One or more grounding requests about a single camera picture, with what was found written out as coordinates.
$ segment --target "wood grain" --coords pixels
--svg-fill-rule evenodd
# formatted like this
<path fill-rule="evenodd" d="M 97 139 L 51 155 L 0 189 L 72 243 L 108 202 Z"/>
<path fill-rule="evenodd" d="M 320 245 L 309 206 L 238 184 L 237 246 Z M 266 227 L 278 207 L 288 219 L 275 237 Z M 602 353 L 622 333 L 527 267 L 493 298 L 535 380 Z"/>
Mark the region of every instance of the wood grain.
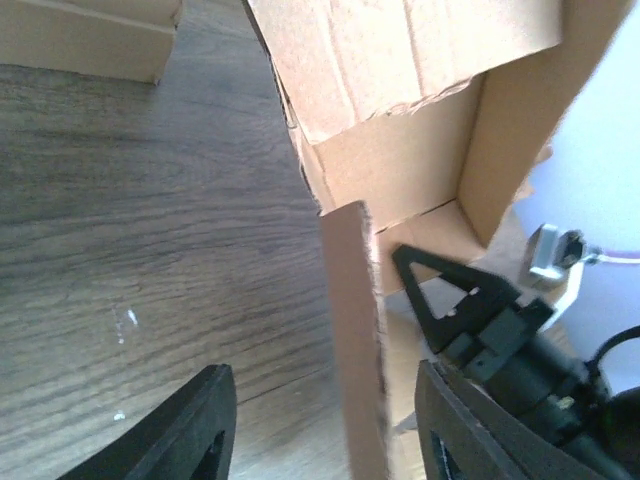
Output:
<path fill-rule="evenodd" d="M 316 208 L 239 4 L 189 3 L 157 88 L 0 67 L 0 159 L 0 478 L 217 362 L 232 478 L 347 477 Z"/>

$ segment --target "white wall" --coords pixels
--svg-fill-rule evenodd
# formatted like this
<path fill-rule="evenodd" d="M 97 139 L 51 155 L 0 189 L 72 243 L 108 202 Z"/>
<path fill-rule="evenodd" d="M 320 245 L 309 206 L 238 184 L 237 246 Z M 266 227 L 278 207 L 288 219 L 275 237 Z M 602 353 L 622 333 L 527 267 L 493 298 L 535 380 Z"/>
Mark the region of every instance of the white wall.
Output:
<path fill-rule="evenodd" d="M 548 222 L 579 228 L 605 248 L 640 251 L 640 8 L 570 109 L 553 148 L 532 174 L 536 194 L 516 206 L 527 232 Z M 563 322 L 585 358 L 640 324 L 640 267 L 587 268 Z M 640 385 L 640 340 L 617 347 L 603 365 L 615 391 Z"/>

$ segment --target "white spot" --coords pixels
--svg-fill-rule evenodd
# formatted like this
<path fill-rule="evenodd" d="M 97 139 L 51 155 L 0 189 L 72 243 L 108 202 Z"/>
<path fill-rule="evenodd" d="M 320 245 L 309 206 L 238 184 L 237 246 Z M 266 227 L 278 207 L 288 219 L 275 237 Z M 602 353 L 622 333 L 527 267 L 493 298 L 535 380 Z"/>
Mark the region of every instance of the white spot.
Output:
<path fill-rule="evenodd" d="M 138 325 L 138 317 L 136 317 L 136 314 L 133 313 L 133 310 L 129 309 L 127 310 L 127 315 L 129 315 L 129 319 L 131 320 L 131 323 L 133 323 L 134 325 Z"/>

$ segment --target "wooden tabletop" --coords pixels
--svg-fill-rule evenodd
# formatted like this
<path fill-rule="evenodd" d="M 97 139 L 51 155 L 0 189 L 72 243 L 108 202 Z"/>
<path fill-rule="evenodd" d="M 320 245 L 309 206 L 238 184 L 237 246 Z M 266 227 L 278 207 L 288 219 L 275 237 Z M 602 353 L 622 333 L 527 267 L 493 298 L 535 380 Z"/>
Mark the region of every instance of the wooden tabletop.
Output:
<path fill-rule="evenodd" d="M 347 478 L 316 206 L 242 8 L 158 87 L 0 67 L 0 478 L 55 478 L 208 364 L 232 478 Z"/>

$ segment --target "black cable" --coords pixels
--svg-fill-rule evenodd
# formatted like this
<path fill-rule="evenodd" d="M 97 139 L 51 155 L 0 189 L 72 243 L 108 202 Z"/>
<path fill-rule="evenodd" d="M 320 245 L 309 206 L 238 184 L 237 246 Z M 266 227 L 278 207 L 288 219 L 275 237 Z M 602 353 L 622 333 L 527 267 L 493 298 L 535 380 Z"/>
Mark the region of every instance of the black cable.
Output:
<path fill-rule="evenodd" d="M 598 368 L 598 365 L 602 361 L 602 358 L 609 353 L 612 348 L 617 347 L 627 340 L 633 340 L 634 338 L 640 338 L 640 325 L 623 330 L 604 342 L 604 344 L 602 344 L 602 346 L 600 346 L 596 351 L 593 358 L 586 362 L 591 379 L 594 380 L 600 376 L 600 369 Z"/>

